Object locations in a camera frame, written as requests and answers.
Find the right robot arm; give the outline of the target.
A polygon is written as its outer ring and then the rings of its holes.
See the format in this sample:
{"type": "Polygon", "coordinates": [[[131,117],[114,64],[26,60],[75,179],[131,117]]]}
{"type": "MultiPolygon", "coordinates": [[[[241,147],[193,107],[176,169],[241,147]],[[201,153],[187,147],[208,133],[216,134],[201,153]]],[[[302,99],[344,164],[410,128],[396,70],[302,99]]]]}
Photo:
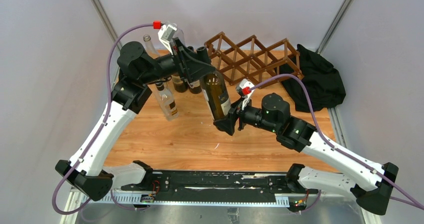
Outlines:
{"type": "Polygon", "coordinates": [[[286,188],[292,193],[306,189],[322,190],[353,199],[361,208],[375,215],[387,212],[399,168],[391,163],[366,160],[337,144],[314,125],[294,117],[290,105],[276,93],[262,98],[261,107],[241,97],[230,104],[228,114],[215,120],[219,131],[232,136],[236,129],[250,125],[276,135],[283,147],[315,157],[339,172],[326,172],[294,163],[285,175],[286,188]]]}

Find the clear bottle black label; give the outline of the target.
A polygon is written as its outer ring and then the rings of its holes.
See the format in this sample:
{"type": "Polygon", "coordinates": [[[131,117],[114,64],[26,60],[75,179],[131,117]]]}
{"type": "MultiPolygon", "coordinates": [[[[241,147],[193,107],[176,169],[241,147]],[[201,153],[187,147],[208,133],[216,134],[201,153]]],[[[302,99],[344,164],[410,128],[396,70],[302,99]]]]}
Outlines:
{"type": "Polygon", "coordinates": [[[146,50],[147,54],[148,54],[151,58],[156,59],[156,58],[158,58],[158,57],[160,57],[160,56],[161,56],[161,55],[159,54],[159,52],[156,50],[156,48],[154,47],[154,45],[153,45],[153,42],[152,42],[152,39],[151,39],[151,36],[150,36],[150,35],[145,34],[145,35],[143,36],[143,41],[144,41],[144,47],[145,47],[145,50],[146,50]]]}

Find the olive green wine bottle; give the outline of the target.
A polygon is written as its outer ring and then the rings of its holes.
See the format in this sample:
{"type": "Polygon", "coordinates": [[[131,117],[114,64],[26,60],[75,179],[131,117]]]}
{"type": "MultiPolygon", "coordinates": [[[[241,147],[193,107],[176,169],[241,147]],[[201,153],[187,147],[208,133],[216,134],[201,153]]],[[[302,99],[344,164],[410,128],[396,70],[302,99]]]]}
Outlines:
{"type": "Polygon", "coordinates": [[[171,75],[171,81],[176,92],[184,93],[188,90],[188,84],[182,80],[178,73],[171,75]]]}

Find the dark wine bottle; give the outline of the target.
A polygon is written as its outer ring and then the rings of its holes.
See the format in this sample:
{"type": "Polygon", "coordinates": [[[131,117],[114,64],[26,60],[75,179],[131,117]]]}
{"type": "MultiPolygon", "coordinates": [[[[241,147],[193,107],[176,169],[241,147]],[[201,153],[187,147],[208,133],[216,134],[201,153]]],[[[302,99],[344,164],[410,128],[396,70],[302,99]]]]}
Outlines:
{"type": "Polygon", "coordinates": [[[226,87],[223,75],[212,65],[208,56],[208,50],[201,46],[196,50],[201,60],[212,67],[212,72],[203,76],[200,81],[200,87],[205,100],[211,111],[214,121],[224,119],[231,108],[231,100],[226,87]]]}
{"type": "Polygon", "coordinates": [[[200,81],[191,82],[188,84],[188,89],[192,94],[199,94],[202,92],[200,81]]]}

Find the clear bottle black cap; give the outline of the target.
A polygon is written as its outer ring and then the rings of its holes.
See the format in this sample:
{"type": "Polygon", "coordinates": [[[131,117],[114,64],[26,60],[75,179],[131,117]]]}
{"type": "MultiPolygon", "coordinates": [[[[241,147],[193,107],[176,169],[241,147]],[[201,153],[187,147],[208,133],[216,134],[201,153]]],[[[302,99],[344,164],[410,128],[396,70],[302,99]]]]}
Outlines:
{"type": "Polygon", "coordinates": [[[165,118],[168,121],[176,119],[178,114],[178,108],[175,102],[175,98],[166,82],[156,82],[155,86],[155,98],[158,102],[165,118]]]}

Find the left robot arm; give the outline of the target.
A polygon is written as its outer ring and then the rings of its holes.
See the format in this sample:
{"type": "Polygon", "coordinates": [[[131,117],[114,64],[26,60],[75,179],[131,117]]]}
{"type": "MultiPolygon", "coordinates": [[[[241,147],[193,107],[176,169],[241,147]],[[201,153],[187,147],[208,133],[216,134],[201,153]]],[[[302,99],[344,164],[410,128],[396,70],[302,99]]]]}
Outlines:
{"type": "Polygon", "coordinates": [[[117,64],[122,77],[111,90],[100,120],[81,148],[55,166],[68,183],[92,201],[99,201],[122,186],[135,185],[146,191],[153,185],[153,170],[142,161],[115,167],[104,165],[121,133],[151,96],[149,86],[175,73],[195,82],[214,71],[205,47],[193,49],[178,38],[171,43],[169,54],[156,58],[140,42],[128,42],[121,48],[117,64]]]}

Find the black cloth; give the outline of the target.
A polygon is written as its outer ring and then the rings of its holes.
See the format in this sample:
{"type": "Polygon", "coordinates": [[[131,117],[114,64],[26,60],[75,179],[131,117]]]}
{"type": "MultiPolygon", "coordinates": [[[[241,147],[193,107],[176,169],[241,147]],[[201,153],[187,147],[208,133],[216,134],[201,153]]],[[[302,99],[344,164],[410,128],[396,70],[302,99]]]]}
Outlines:
{"type": "MultiPolygon", "coordinates": [[[[339,71],[320,54],[297,45],[299,67],[304,75],[302,83],[307,89],[310,102],[315,112],[334,108],[342,104],[346,90],[339,71]]],[[[303,89],[298,82],[288,78],[281,82],[282,86],[294,101],[297,112],[308,113],[309,106],[303,89]]]]}

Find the brown wooden wine rack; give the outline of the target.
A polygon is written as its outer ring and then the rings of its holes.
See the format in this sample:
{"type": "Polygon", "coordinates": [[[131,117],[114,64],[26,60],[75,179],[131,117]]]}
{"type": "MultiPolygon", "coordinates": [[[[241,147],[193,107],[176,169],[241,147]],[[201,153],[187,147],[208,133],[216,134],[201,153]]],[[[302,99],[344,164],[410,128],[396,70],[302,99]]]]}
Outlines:
{"type": "Polygon", "coordinates": [[[231,86],[242,79],[259,84],[281,73],[281,67],[290,68],[290,74],[302,79],[300,52],[287,38],[265,46],[256,35],[239,43],[233,42],[224,32],[204,43],[212,64],[221,72],[231,86]]]}

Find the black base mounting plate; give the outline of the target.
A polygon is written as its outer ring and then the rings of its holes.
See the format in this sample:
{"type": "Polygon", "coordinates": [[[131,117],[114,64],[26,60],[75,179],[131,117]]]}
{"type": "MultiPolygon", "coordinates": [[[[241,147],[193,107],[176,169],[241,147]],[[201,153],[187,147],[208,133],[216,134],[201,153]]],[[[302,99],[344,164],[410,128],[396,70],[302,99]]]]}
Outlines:
{"type": "Polygon", "coordinates": [[[154,202],[195,205],[284,205],[278,199],[315,195],[317,190],[291,189],[284,172],[156,170],[150,182],[127,184],[121,191],[154,195],[154,202]]]}

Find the blue square glass bottle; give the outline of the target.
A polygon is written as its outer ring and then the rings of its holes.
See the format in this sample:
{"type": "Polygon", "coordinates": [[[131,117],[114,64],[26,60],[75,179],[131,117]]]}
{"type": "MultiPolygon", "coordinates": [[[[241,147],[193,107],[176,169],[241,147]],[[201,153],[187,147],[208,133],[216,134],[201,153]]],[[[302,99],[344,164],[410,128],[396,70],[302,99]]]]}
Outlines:
{"type": "Polygon", "coordinates": [[[171,29],[172,29],[172,34],[171,34],[171,41],[173,42],[173,39],[178,38],[179,41],[185,46],[185,36],[184,36],[184,32],[183,30],[178,27],[178,25],[176,23],[169,23],[171,29]]]}

